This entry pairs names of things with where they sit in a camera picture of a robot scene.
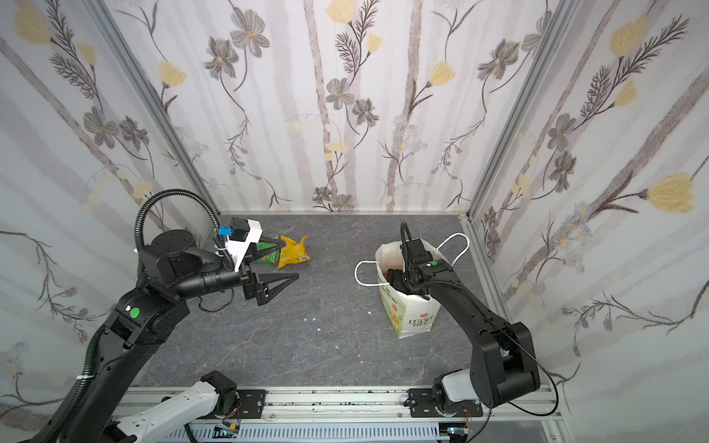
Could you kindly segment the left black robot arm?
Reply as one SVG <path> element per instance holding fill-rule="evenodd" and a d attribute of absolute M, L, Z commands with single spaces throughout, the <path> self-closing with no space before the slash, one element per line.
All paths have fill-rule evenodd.
<path fill-rule="evenodd" d="M 198 247 L 187 230 L 171 230 L 144 239 L 151 209 L 169 197 L 201 205 L 212 220 L 214 251 Z M 241 288 L 245 299 L 264 306 L 298 279 L 296 273 L 258 275 L 254 262 L 268 255 L 257 221 L 233 218 L 226 225 L 198 194 L 180 188 L 149 197 L 138 210 L 134 240 L 138 254 L 135 287 L 117 302 L 94 332 L 74 386 L 34 442 L 157 442 L 190 421 L 243 412 L 236 383 L 218 371 L 203 376 L 179 395 L 137 415 L 112 419 L 132 381 L 185 319 L 188 302 Z"/>

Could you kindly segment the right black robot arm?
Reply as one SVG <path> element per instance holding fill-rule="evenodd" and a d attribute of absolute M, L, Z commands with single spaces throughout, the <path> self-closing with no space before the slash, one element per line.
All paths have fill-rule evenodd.
<path fill-rule="evenodd" d="M 541 387 L 548 371 L 537 361 L 530 330 L 511 323 L 485 306 L 459 279 L 444 258 L 436 258 L 422 239 L 400 226 L 403 268 L 387 273 L 393 288 L 405 295 L 434 300 L 452 316 L 472 345 L 469 369 L 450 372 L 434 384 L 437 407 L 447 413 L 467 402 L 494 409 Z"/>

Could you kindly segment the green snack packet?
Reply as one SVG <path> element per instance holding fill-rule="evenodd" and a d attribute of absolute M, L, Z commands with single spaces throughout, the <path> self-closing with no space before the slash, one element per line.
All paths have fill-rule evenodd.
<path fill-rule="evenodd" d="M 285 247 L 285 242 L 281 239 L 276 239 L 274 243 L 260 242 L 257 245 L 257 253 L 255 255 L 256 262 L 273 264 L 278 266 L 280 263 L 281 250 Z"/>

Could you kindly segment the yellow snack packet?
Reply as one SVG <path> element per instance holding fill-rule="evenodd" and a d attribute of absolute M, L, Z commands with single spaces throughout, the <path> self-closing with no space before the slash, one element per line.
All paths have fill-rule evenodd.
<path fill-rule="evenodd" d="M 306 252 L 307 236 L 303 236 L 298 242 L 287 236 L 280 236 L 280 239 L 284 242 L 284 246 L 280 250 L 279 269 L 311 260 L 310 255 Z"/>

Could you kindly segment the white floral paper bag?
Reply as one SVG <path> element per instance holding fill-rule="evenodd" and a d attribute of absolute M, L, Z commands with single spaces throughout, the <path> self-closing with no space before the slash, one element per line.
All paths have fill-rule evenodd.
<path fill-rule="evenodd" d="M 358 285 L 379 290 L 382 306 L 399 339 L 429 332 L 441 308 L 453 315 L 472 305 L 472 295 L 458 278 L 453 264 L 441 254 L 443 245 L 435 247 L 412 236 L 403 223 L 398 241 L 381 245 L 374 260 L 362 260 L 354 267 Z M 408 273 L 411 293 L 399 293 L 387 283 L 388 269 Z"/>

